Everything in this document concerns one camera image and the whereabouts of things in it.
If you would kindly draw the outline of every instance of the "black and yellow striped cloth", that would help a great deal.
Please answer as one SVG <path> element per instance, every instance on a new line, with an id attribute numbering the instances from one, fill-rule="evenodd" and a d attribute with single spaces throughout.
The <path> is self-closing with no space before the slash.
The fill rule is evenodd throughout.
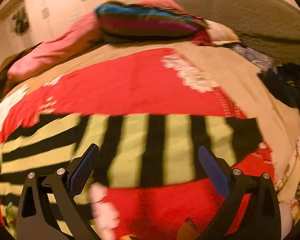
<path id="1" fill-rule="evenodd" d="M 159 187 L 206 178 L 198 160 L 204 145 L 234 165 L 262 142 L 257 122 L 236 117 L 185 114 L 44 114 L 33 127 L 18 127 L 0 144 L 0 197 L 18 206 L 30 172 L 38 176 L 65 168 L 91 143 L 100 147 L 99 162 L 84 192 L 75 198 L 88 219 L 88 188 L 100 182 L 111 188 Z M 53 195 L 57 220 L 63 220 Z"/>

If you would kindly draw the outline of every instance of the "blue gripper pad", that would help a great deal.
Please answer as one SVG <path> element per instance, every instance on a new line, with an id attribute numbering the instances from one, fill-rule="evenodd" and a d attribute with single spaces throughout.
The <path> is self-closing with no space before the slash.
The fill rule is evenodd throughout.
<path id="1" fill-rule="evenodd" d="M 228 177 L 204 146 L 199 148 L 199 161 L 218 195 L 227 199 L 230 194 Z"/>
<path id="2" fill-rule="evenodd" d="M 83 157 L 80 164 L 69 178 L 68 192 L 74 197 L 80 195 L 98 159 L 99 147 L 94 145 Z"/>

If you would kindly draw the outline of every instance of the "beige bed sheet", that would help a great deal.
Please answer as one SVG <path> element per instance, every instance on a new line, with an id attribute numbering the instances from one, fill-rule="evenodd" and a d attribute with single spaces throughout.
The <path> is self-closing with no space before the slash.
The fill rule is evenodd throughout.
<path id="1" fill-rule="evenodd" d="M 104 45 L 19 84 L 7 96 L 25 83 L 29 86 L 28 93 L 31 93 L 54 78 L 74 70 L 132 53 L 166 47 L 176 49 L 210 74 L 248 117 L 257 118 L 264 139 L 273 151 L 276 179 L 281 179 L 296 149 L 300 131 L 298 111 L 276 100 L 257 77 L 259 69 L 227 48 L 197 47 L 189 41 Z"/>

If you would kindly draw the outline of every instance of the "striped garment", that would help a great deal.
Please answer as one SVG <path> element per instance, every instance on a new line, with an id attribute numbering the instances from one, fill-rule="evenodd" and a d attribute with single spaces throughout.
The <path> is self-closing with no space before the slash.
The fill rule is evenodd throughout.
<path id="1" fill-rule="evenodd" d="M 100 147 L 100 159 L 83 194 L 75 198 L 91 220 L 87 192 L 99 182 L 110 188 L 159 187 L 206 178 L 197 152 L 204 145 L 234 165 L 262 142 L 257 122 L 236 117 L 184 114 L 43 114 L 32 127 L 18 127 L 0 144 L 2 205 L 18 206 L 30 172 L 38 176 L 65 168 L 91 143 Z M 57 220 L 63 220 L 53 195 Z"/>
<path id="2" fill-rule="evenodd" d="M 185 39 L 208 26 L 201 18 L 168 7 L 108 1 L 94 11 L 103 40 L 110 44 Z"/>

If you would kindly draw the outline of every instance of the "silver screw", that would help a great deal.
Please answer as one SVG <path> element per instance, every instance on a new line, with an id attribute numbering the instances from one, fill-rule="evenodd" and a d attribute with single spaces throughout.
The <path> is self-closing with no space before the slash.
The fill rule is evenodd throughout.
<path id="1" fill-rule="evenodd" d="M 268 173 L 265 172 L 265 173 L 263 174 L 263 177 L 264 177 L 265 179 L 269 179 L 269 178 L 270 178 L 270 175 L 269 175 Z"/>
<path id="2" fill-rule="evenodd" d="M 28 178 L 29 179 L 32 179 L 33 177 L 34 177 L 34 173 L 33 172 L 31 172 L 31 173 L 28 174 Z"/>
<path id="3" fill-rule="evenodd" d="M 237 176 L 241 174 L 241 171 L 239 169 L 234 169 L 232 172 L 234 175 L 237 175 Z"/>
<path id="4" fill-rule="evenodd" d="M 57 170 L 57 174 L 58 175 L 62 175 L 62 174 L 64 174 L 65 173 L 65 169 L 64 168 L 61 168 L 61 169 L 59 169 L 59 170 Z"/>

